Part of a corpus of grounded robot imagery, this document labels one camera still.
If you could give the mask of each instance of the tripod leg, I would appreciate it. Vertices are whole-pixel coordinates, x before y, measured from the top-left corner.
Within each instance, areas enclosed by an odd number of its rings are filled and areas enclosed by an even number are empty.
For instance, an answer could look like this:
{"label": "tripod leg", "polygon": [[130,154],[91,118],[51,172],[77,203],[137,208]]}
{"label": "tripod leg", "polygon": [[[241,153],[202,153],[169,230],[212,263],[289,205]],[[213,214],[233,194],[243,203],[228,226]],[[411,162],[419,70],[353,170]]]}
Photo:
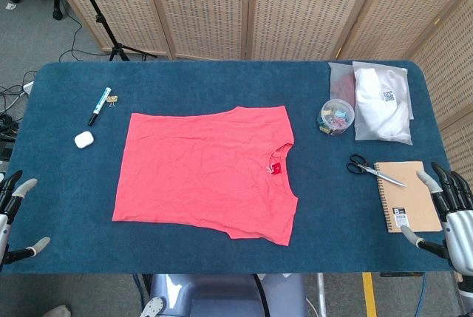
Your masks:
{"label": "tripod leg", "polygon": [[118,50],[118,55],[120,55],[122,61],[130,61],[130,59],[129,59],[128,56],[125,54],[125,52],[123,51],[123,49],[119,49],[119,50]]}
{"label": "tripod leg", "polygon": [[141,51],[139,49],[134,49],[133,47],[130,47],[130,46],[126,46],[126,45],[122,45],[122,48],[126,49],[126,50],[130,50],[130,51],[135,51],[137,53],[140,53],[142,55],[147,55],[147,56],[151,56],[151,57],[154,57],[154,58],[157,58],[156,55],[153,55],[152,53],[149,53],[149,52],[145,52],[145,51]]}
{"label": "tripod leg", "polygon": [[112,53],[110,53],[110,58],[109,58],[109,61],[113,61],[113,58],[114,56],[117,54],[117,50],[116,49],[112,49]]}

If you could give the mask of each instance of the barcode label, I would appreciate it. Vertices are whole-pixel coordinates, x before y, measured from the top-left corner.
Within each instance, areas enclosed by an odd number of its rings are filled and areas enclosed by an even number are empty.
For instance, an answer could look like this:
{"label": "barcode label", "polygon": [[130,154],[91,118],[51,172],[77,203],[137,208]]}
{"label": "barcode label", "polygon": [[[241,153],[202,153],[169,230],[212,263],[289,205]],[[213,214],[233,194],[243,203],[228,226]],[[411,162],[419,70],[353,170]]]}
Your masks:
{"label": "barcode label", "polygon": [[405,208],[392,208],[392,212],[394,213],[394,220],[396,221],[397,227],[409,227],[409,220],[407,219]]}
{"label": "barcode label", "polygon": [[394,95],[394,92],[392,90],[388,92],[383,92],[383,98],[384,101],[396,101],[396,96]]}

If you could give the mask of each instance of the blue felt surface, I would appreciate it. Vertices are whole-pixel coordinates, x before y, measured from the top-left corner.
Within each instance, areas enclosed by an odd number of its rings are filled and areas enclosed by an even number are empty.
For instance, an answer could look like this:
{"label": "blue felt surface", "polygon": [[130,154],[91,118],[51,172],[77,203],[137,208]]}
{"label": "blue felt surface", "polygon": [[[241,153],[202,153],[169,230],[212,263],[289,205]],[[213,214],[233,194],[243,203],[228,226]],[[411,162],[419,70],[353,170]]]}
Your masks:
{"label": "blue felt surface", "polygon": [[[323,61],[112,62],[48,64],[38,73],[9,172],[37,177],[10,236],[13,249],[50,236],[34,259],[5,273],[255,273],[445,270],[445,261],[386,230],[374,176],[349,173],[352,153],[376,161],[436,160],[447,166],[425,80],[408,61],[414,146],[354,141],[317,129],[329,96]],[[118,95],[87,126],[104,88]],[[229,239],[185,225],[112,222],[115,190],[132,112],[201,115],[235,106],[285,105],[295,137],[287,167],[299,197],[289,247]],[[73,138],[91,129],[95,142]],[[441,242],[443,234],[424,234]]]}

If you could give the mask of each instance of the metal pole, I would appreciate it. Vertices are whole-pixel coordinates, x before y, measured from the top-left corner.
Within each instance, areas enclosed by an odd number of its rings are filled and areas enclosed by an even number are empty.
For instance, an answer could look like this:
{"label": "metal pole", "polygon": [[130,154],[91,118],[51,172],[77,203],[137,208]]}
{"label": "metal pole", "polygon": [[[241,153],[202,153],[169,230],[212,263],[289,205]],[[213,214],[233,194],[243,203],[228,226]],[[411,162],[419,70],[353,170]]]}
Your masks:
{"label": "metal pole", "polygon": [[98,7],[97,2],[95,0],[89,0],[92,6],[94,7],[95,12],[97,13],[96,16],[96,22],[101,23],[103,25],[103,28],[105,29],[107,35],[110,38],[110,41],[113,43],[113,48],[112,48],[112,53],[110,54],[110,61],[113,60],[113,57],[115,55],[119,55],[123,61],[130,61],[128,56],[125,54],[123,49],[128,49],[131,51],[135,51],[138,53],[141,53],[142,55],[147,55],[156,58],[156,55],[153,55],[152,53],[141,51],[138,49],[134,49],[132,47],[128,47],[126,45],[120,44],[115,36],[113,35],[112,30],[110,29],[109,23],[106,22],[105,16],[102,14],[101,9]]}
{"label": "metal pole", "polygon": [[325,288],[323,273],[317,273],[317,289],[319,290],[319,317],[327,317],[327,308],[325,307]]}

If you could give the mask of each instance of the plastic container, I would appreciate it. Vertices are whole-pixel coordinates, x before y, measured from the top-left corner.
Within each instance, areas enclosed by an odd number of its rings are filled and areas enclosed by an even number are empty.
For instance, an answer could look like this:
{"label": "plastic container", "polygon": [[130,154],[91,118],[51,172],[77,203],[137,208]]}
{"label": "plastic container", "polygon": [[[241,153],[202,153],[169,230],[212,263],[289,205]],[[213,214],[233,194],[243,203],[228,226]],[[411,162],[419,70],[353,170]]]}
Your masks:
{"label": "plastic container", "polygon": [[355,120],[352,106],[342,99],[330,99],[317,117],[319,130],[330,136],[343,134]]}

